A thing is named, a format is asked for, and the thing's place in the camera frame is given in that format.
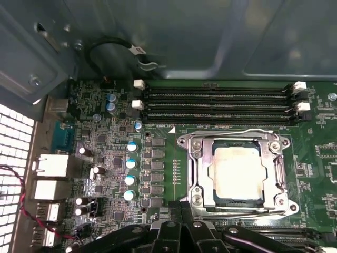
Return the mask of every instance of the green circuit board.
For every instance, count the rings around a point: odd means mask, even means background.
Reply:
[[[206,81],[149,81],[150,86],[167,87],[202,87]],[[239,82],[212,81],[218,87],[284,87],[286,82]],[[74,113],[78,120],[74,123],[74,154],[79,147],[93,150],[93,158],[83,158],[86,165],[83,178],[75,179],[72,199],[68,204],[68,215],[65,220],[66,230],[71,231],[75,225],[88,221],[87,217],[74,217],[75,198],[82,196],[103,197],[104,211],[93,223],[92,236],[83,243],[94,240],[97,236],[134,223],[151,223],[157,219],[167,219],[168,202],[180,200],[187,194],[187,154],[178,147],[179,136],[197,130],[242,130],[257,128],[247,123],[246,126],[235,125],[182,125],[151,124],[144,125],[140,132],[134,129],[135,120],[128,115],[130,107],[131,85],[128,82],[102,84],[98,81],[78,81],[73,84],[72,100]],[[297,202],[300,211],[290,217],[276,221],[256,220],[219,220],[216,225],[236,224],[310,227],[321,232],[335,233],[337,223],[337,101],[328,99],[329,93],[337,91],[335,83],[308,82],[309,100],[312,121],[296,126],[259,126],[291,140],[291,146],[284,150],[286,181],[289,198]],[[118,97],[117,111],[111,115],[106,111],[106,96],[114,93]],[[101,115],[99,121],[93,115]],[[165,144],[159,148],[147,145],[154,139],[164,139]],[[127,151],[127,144],[135,142],[138,150]],[[144,181],[148,175],[146,165],[151,158],[146,157],[152,149],[162,150],[162,182]],[[134,159],[137,166],[128,169],[125,161]],[[88,179],[90,167],[102,165],[106,174]],[[126,186],[123,182],[126,175],[137,178],[137,185]],[[143,194],[142,188],[163,186],[163,193],[156,195]],[[123,193],[131,189],[136,192],[133,201],[125,201]],[[162,207],[142,206],[142,201],[150,198],[162,198]]]

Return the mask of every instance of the black cable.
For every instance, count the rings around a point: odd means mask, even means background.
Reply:
[[[105,77],[105,75],[103,74],[102,70],[100,69],[100,67],[98,67],[98,65],[96,63],[93,62],[93,60],[91,59],[91,51],[93,49],[95,49],[98,46],[104,45],[104,44],[116,44],[116,45],[121,45],[127,49],[130,49],[132,47],[132,44],[122,38],[116,38],[116,37],[104,37],[101,38],[97,41],[95,41],[90,47],[88,47],[85,52],[84,52],[84,58],[87,61],[87,63],[89,64],[89,66],[91,67],[91,69],[93,71],[95,71],[99,76],[103,76]]]

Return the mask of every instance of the capacitor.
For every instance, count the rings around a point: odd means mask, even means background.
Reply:
[[[136,168],[136,166],[137,166],[137,162],[136,162],[135,160],[133,160],[133,159],[128,159],[128,160],[126,161],[125,165],[126,165],[126,167],[127,167],[128,169],[134,169],[134,168]]]
[[[101,121],[101,119],[102,119],[101,115],[99,115],[99,114],[94,114],[93,115],[93,121],[98,122],[98,121]]]
[[[81,198],[77,198],[76,200],[75,200],[75,203],[76,203],[76,205],[87,205],[87,204],[89,204],[89,202],[90,202],[90,199],[89,198],[87,198],[87,197],[81,197]]]
[[[86,215],[89,212],[88,207],[79,207],[75,210],[76,216]]]
[[[141,122],[136,122],[135,124],[134,124],[134,127],[135,127],[135,130],[136,130],[136,132],[141,132],[141,130],[142,130],[142,128],[143,128],[143,125],[141,124]]]
[[[108,94],[107,96],[106,96],[106,98],[107,98],[107,100],[109,101],[109,102],[111,102],[111,103],[114,103],[114,104],[116,104],[117,102],[118,102],[118,98],[116,97],[116,95],[115,94]]]
[[[91,157],[92,156],[92,152],[91,150],[87,149],[87,148],[80,148],[78,150],[78,152],[82,155],[85,155],[86,157]]]
[[[78,242],[74,242],[73,244],[65,248],[65,253],[71,253],[73,251],[77,251],[80,249],[80,246],[81,245]]]
[[[126,176],[124,181],[127,186],[132,186],[136,183],[137,179],[134,176]]]
[[[131,201],[136,197],[136,193],[133,190],[128,190],[124,193],[124,199],[126,201]]]
[[[105,174],[105,169],[103,167],[96,166],[93,169],[95,174]]]
[[[138,145],[135,142],[131,141],[128,143],[127,150],[129,150],[129,152],[136,152],[137,149],[138,149]]]
[[[117,111],[116,105],[111,102],[106,105],[106,109],[110,114],[114,114]]]

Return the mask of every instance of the red and black wire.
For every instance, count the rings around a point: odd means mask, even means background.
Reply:
[[[0,169],[12,172],[14,174],[14,176],[19,179],[20,185],[21,185],[21,196],[20,196],[20,199],[19,199],[19,204],[20,204],[19,209],[26,217],[30,218],[31,220],[34,220],[39,226],[47,229],[48,231],[50,231],[52,233],[55,233],[55,235],[57,237],[62,237],[64,239],[76,239],[75,236],[61,235],[54,228],[48,226],[45,222],[43,222],[42,220],[38,219],[36,216],[34,216],[30,212],[28,212],[25,208],[25,201],[26,201],[26,184],[25,184],[25,181],[22,179],[22,177],[20,177],[20,175],[14,169],[12,169],[12,167],[10,167],[8,165],[0,164]]]

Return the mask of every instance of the microchip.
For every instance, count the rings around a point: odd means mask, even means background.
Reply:
[[[164,174],[161,174],[161,173],[151,174],[151,181],[152,182],[163,182],[164,181]]]
[[[163,161],[153,161],[151,162],[151,169],[153,170],[163,170],[164,162]]]
[[[163,206],[163,198],[151,198],[150,199],[151,207],[162,207]]]
[[[165,139],[164,138],[153,138],[152,146],[154,146],[154,147],[164,147],[165,146]]]
[[[81,130],[81,136],[82,136],[82,138],[89,138],[90,130],[89,129],[82,129]]]
[[[127,125],[127,126],[126,126],[126,132],[127,132],[127,133],[133,133],[133,132],[134,132],[134,127],[133,127],[133,125]]]
[[[145,152],[144,158],[151,158],[151,152]]]
[[[124,212],[114,212],[114,220],[123,220],[124,219]]]
[[[115,166],[121,166],[122,165],[122,159],[121,158],[114,158],[112,164],[115,165]]]
[[[150,193],[149,187],[143,187],[142,188],[142,194],[149,194],[149,193]]]
[[[143,181],[144,182],[150,182],[151,177],[150,176],[143,176]]]
[[[126,112],[120,113],[120,119],[126,119]]]
[[[98,163],[103,163],[104,162],[104,158],[103,157],[97,157],[97,162]]]
[[[147,199],[142,199],[141,206],[142,207],[149,207],[150,206],[150,201],[147,200]]]
[[[151,194],[163,194],[163,186],[151,186]]]
[[[82,95],[82,98],[83,99],[89,99],[89,98],[91,98],[91,93],[90,92],[84,92],[83,95]]]
[[[151,165],[150,164],[144,164],[143,169],[144,170],[151,170]]]
[[[152,150],[152,158],[164,158],[164,150]]]
[[[102,193],[103,192],[103,186],[95,186],[95,192],[96,193]]]
[[[105,143],[105,141],[106,141],[106,135],[99,135],[97,137],[97,142],[99,142],[99,143]]]

